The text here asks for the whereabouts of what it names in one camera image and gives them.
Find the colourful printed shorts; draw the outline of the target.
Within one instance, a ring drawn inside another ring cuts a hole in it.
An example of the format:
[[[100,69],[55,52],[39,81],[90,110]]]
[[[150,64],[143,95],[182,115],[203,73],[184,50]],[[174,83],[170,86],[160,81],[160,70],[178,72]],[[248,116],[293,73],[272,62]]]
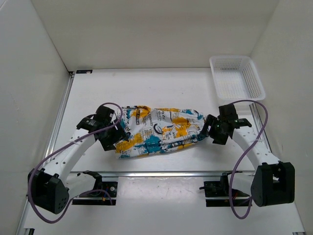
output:
[[[194,109],[127,106],[122,114],[120,124],[129,139],[114,145],[119,158],[168,154],[206,138],[201,136],[204,115]]]

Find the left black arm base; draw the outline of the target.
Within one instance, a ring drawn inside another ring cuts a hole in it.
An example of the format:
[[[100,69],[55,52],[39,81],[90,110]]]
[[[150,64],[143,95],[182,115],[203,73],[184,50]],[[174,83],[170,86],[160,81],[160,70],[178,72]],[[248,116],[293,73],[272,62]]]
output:
[[[72,205],[78,206],[115,206],[118,192],[117,177],[103,177],[101,189],[73,199]]]

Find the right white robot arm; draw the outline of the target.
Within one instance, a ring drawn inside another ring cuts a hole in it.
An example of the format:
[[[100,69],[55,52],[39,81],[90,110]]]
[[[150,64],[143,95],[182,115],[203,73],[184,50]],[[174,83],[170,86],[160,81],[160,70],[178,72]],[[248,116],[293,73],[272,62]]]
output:
[[[239,118],[233,104],[219,107],[220,114],[208,115],[201,134],[213,139],[214,144],[225,145],[235,141],[255,169],[254,175],[241,171],[225,172],[217,182],[204,182],[201,187],[208,197],[230,196],[234,192],[251,196],[259,207],[292,203],[295,194],[295,168],[282,162],[257,139],[251,123]]]

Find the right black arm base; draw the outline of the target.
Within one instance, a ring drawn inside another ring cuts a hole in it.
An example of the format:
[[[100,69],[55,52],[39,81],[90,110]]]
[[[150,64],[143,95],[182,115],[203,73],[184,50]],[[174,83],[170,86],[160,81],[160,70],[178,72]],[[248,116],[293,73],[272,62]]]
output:
[[[204,192],[206,207],[230,207],[228,190],[222,187],[220,181],[204,181],[199,190]],[[249,196],[236,189],[232,190],[233,205],[247,207]]]

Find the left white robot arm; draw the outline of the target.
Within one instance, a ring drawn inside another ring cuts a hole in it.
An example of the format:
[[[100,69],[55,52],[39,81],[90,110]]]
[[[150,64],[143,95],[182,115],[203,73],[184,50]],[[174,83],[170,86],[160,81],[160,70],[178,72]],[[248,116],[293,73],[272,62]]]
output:
[[[53,214],[65,212],[71,200],[77,196],[105,193],[99,173],[85,170],[72,176],[70,173],[85,152],[95,143],[101,143],[105,151],[115,149],[120,140],[128,136],[121,126],[123,111],[109,108],[110,103],[100,105],[95,114],[84,117],[68,143],[42,160],[28,175],[28,201],[35,212],[37,208]]]

